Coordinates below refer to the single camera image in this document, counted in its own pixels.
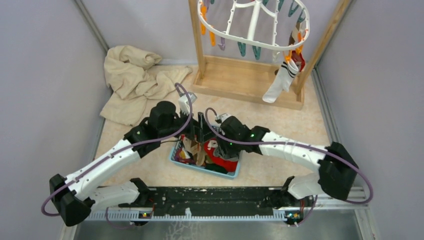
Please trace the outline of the red santa sock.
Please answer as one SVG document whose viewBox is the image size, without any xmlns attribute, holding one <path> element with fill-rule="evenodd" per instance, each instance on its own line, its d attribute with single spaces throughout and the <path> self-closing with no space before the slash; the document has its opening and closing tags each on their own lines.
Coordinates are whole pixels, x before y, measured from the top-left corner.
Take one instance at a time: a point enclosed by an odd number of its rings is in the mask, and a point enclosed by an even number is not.
<svg viewBox="0 0 424 240">
<path fill-rule="evenodd" d="M 203 149 L 206 152 L 209 159 L 216 165 L 223 167 L 227 172 L 235 172 L 236 168 L 238 166 L 239 157 L 233 157 L 230 159 L 224 159 L 221 156 L 218 155 L 218 153 L 215 153 L 215 151 L 218 149 L 218 142 L 215 138 L 212 138 L 211 140 L 207 141 L 203 145 Z"/>
</svg>

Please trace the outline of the white sock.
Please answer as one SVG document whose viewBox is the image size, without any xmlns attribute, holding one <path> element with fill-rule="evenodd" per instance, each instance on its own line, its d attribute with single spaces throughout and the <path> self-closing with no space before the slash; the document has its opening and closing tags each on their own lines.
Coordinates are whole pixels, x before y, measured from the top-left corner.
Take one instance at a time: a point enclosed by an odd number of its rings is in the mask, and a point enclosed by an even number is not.
<svg viewBox="0 0 424 240">
<path fill-rule="evenodd" d="M 298 72 L 299 69 L 293 60 L 288 63 L 283 62 L 262 100 L 266 103 L 274 103 L 283 91 L 288 92 L 290 90 L 290 86 Z"/>
</svg>

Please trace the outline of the grey sock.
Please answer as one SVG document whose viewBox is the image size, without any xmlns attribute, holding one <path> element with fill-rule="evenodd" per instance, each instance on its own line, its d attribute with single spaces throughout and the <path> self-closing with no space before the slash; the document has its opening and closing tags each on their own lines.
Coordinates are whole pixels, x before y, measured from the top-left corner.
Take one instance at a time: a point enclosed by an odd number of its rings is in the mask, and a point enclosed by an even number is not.
<svg viewBox="0 0 424 240">
<path fill-rule="evenodd" d="M 228 160 L 227 156 L 222 152 L 219 147 L 213 149 L 212 156 L 210 158 L 214 163 Z"/>
</svg>

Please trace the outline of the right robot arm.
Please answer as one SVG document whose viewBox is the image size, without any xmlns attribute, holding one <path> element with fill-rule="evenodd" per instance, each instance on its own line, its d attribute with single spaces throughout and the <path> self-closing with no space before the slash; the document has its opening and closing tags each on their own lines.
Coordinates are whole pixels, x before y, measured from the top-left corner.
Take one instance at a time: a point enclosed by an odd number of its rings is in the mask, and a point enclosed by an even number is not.
<svg viewBox="0 0 424 240">
<path fill-rule="evenodd" d="M 287 206 L 323 193 L 341 201 L 348 199 L 357 176 L 352 167 L 357 164 L 341 143 L 333 141 L 330 146 L 322 146 L 298 142 L 262 126 L 248 128 L 226 113 L 217 116 L 215 121 L 220 124 L 222 137 L 217 141 L 225 156 L 244 151 L 281 158 L 312 171 L 286 180 L 281 199 Z"/>
</svg>

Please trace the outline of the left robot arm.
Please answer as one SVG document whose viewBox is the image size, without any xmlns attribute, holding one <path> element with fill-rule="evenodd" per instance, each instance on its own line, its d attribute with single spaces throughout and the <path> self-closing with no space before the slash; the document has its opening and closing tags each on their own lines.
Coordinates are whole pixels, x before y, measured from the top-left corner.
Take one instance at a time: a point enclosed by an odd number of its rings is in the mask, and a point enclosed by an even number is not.
<svg viewBox="0 0 424 240">
<path fill-rule="evenodd" d="M 66 177 L 54 175 L 49 180 L 51 202 L 65 225 L 72 227 L 83 222 L 96 209 L 151 207 L 153 195 L 139 178 L 116 186 L 101 184 L 120 169 L 159 148 L 162 141 L 181 136 L 204 143 L 215 134 L 201 113 L 198 119 L 193 119 L 189 111 L 177 113 L 172 102 L 160 101 L 148 117 L 101 157 Z"/>
</svg>

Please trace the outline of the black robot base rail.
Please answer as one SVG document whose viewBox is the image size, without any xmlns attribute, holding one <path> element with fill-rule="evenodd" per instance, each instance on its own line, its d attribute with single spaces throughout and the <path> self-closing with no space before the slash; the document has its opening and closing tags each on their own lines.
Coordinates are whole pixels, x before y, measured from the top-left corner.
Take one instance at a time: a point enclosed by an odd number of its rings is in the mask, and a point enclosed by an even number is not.
<svg viewBox="0 0 424 240">
<path fill-rule="evenodd" d="M 142 200 L 121 203 L 120 208 L 154 208 L 156 217 L 182 216 L 190 209 L 195 217 L 270 216 L 283 207 L 310 207 L 311 197 L 296 199 L 281 187 L 156 187 Z"/>
</svg>

